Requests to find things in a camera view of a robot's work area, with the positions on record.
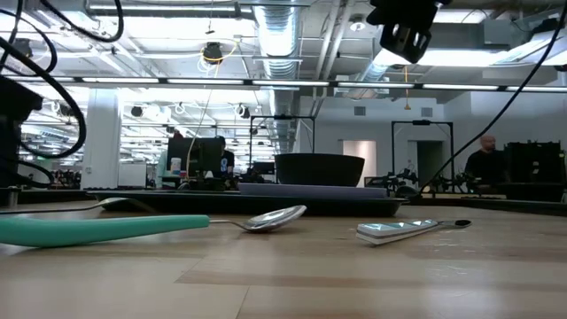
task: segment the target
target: metal frame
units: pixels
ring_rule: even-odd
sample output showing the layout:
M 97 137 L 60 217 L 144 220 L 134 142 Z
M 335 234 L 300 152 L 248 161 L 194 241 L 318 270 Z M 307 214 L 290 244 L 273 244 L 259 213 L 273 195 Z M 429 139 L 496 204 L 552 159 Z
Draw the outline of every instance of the metal frame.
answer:
M 312 143 L 311 145 L 313 146 L 311 148 L 311 152 L 315 153 L 315 117 L 314 116 L 295 116 L 295 115 L 253 115 L 250 117 L 250 131 L 248 132 L 250 134 L 250 150 L 249 150 L 249 160 L 248 160 L 248 165 L 249 167 L 252 167 L 252 131 L 254 130 L 254 120 L 256 119 L 274 119 L 274 120 L 281 120 L 281 121 L 286 121 L 286 120 L 311 120 L 313 122 L 313 135 L 311 136 L 312 139 Z
M 451 121 L 428 121 L 428 120 L 417 120 L 417 121 L 392 121 L 392 172 L 396 174 L 396 136 L 395 136 L 395 126 L 396 124 L 411 124 L 413 126 L 430 126 L 431 124 L 436 125 L 447 125 L 449 127 L 449 139 L 450 139 L 450 149 L 451 149 L 451 180 L 454 180 L 454 137 L 453 137 L 453 122 Z

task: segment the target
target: doorway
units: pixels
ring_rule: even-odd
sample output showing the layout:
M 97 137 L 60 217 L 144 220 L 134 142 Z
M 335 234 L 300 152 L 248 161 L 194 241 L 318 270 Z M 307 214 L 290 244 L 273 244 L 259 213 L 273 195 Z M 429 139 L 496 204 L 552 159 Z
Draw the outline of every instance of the doorway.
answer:
M 443 165 L 443 142 L 417 141 L 417 177 L 427 183 Z
M 343 155 L 356 156 L 364 159 L 361 180 L 356 187 L 364 187 L 365 176 L 376 176 L 376 141 L 343 141 Z

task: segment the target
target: ceiling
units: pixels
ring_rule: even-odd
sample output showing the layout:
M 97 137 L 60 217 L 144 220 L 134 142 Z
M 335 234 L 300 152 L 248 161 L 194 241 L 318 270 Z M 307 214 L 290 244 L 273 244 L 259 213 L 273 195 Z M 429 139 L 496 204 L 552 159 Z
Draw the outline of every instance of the ceiling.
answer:
M 54 0 L 61 10 L 76 1 Z M 144 5 L 137 1 L 122 1 L 124 5 Z M 191 1 L 150 1 L 150 5 L 179 5 L 191 4 Z M 443 8 L 435 20 L 437 25 L 469 25 L 477 26 L 485 19 L 506 20 L 518 17 L 527 17 L 537 12 L 554 10 L 563 1 L 484 1 L 484 0 L 455 0 L 447 8 Z M 113 5 L 112 0 L 88 1 L 93 5 Z M 93 31 L 113 34 L 116 18 L 112 10 L 108 14 L 89 17 L 77 11 L 77 4 L 69 7 L 66 15 L 77 24 L 90 27 Z M 299 78 L 311 80 L 315 76 L 317 61 L 323 45 L 323 33 L 329 27 L 331 2 L 327 0 L 315 1 L 301 13 L 299 32 L 298 62 Z M 0 4 L 13 10 L 10 5 Z M 365 16 L 374 7 L 368 1 L 356 1 L 352 14 Z M 148 11 L 139 16 L 125 18 L 126 32 L 117 43 L 95 43 L 90 39 L 78 36 L 66 30 L 63 24 L 54 19 L 52 15 L 43 14 L 34 10 L 26 10 L 25 17 L 45 31 L 55 43 L 59 62 L 52 72 L 57 76 L 91 76 L 91 77 L 219 77 L 219 78 L 263 78 L 264 68 L 261 61 L 262 52 L 258 41 L 256 24 L 250 19 L 218 19 L 211 11 L 204 10 L 199 13 L 202 18 L 171 17 L 169 14 L 160 14 L 160 11 Z M 340 20 L 334 25 L 334 36 L 338 30 Z M 8 38 L 12 30 L 13 20 L 10 17 L 0 17 L 0 36 Z M 47 66 L 50 54 L 39 35 L 21 24 L 20 38 L 29 38 L 35 61 L 41 66 Z M 340 75 L 355 76 L 374 60 L 380 51 L 376 39 L 377 28 L 366 25 L 363 30 L 353 31 L 349 27 L 343 34 L 338 47 L 338 58 L 335 59 L 330 70 L 330 78 Z M 221 44 L 222 54 L 228 56 L 217 68 L 207 67 L 202 63 L 201 50 L 206 43 L 218 42 Z M 13 66 L 20 67 L 17 61 L 11 60 Z M 474 83 L 474 84 L 518 84 L 531 70 L 530 65 L 513 65 L 508 67 L 458 67 L 458 66 L 422 66 L 412 65 L 406 68 L 392 66 L 385 77 L 390 82 L 431 82 L 431 83 Z M 533 79 L 532 84 L 546 84 L 555 79 L 556 72 L 548 66 Z M 41 84 L 26 84 L 30 89 L 46 97 L 43 110 L 33 113 L 25 132 L 39 144 L 38 147 L 57 150 L 55 147 L 66 147 L 76 138 L 76 127 L 72 119 L 60 115 L 58 107 L 52 101 L 60 101 L 55 91 Z M 89 88 L 66 87 L 82 110 L 87 114 L 89 102 Z M 311 90 L 302 90 L 302 95 L 311 96 Z M 250 121 L 237 115 L 240 105 L 248 107 L 251 114 L 270 115 L 269 91 L 258 90 L 226 90 L 226 89 L 155 89 L 139 88 L 119 89 L 120 102 L 124 105 L 124 128 L 122 130 L 122 160 L 145 160 L 150 163 L 157 161 L 161 151 L 166 149 L 165 138 L 170 136 L 163 127 L 149 124 L 159 124 L 162 118 L 150 116 L 155 114 L 152 110 L 170 114 L 165 121 L 172 127 L 179 125 L 197 125 L 201 116 L 204 116 L 204 127 L 196 132 L 195 128 L 181 128 L 186 136 L 216 136 L 224 135 L 229 140 L 229 148 L 237 151 L 238 165 L 245 167 L 248 160 L 247 137 L 249 135 Z M 391 90 L 388 94 L 379 96 L 381 99 L 389 98 L 393 101 L 405 97 L 405 90 Z M 420 90 L 411 92 L 412 97 L 436 99 L 433 104 L 444 104 L 454 97 L 454 94 Z M 324 116 L 338 118 L 341 112 L 337 103 L 332 103 L 333 96 L 326 97 L 328 109 L 321 110 Z M 140 106 L 148 110 L 144 116 L 136 118 L 131 115 L 133 106 Z M 146 127 L 137 127 L 140 123 Z M 271 121 L 264 123 L 267 128 L 273 128 Z M 261 129 L 254 137 L 254 160 L 272 160 L 277 152 L 272 129 Z M 67 162 L 80 161 L 81 156 L 69 159 Z

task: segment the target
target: teal handle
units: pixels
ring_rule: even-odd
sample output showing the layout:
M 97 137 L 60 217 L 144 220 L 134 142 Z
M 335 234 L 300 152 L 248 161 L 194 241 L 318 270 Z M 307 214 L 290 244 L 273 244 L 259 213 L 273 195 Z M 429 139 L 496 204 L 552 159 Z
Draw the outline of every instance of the teal handle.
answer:
M 206 215 L 172 215 L 54 221 L 34 218 L 0 218 L 0 243 L 30 247 L 84 245 L 108 240 L 204 228 Z

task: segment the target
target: teal utensil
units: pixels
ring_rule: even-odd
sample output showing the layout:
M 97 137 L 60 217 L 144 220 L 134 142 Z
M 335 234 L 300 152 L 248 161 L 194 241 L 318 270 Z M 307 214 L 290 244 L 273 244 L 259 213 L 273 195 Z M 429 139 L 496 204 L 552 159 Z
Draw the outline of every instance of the teal utensil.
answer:
M 154 213 L 151 207 L 131 198 L 108 198 L 94 206 L 63 210 L 27 210 L 4 214 L 76 212 L 129 201 Z M 210 220 L 207 215 L 167 215 L 93 220 L 41 220 L 24 217 L 0 218 L 0 243 L 30 247 L 61 247 L 159 234 L 175 230 L 208 227 L 210 223 L 230 223 L 243 230 L 260 233 L 278 229 L 300 217 L 307 208 L 294 206 L 253 217 L 244 224 L 229 220 Z

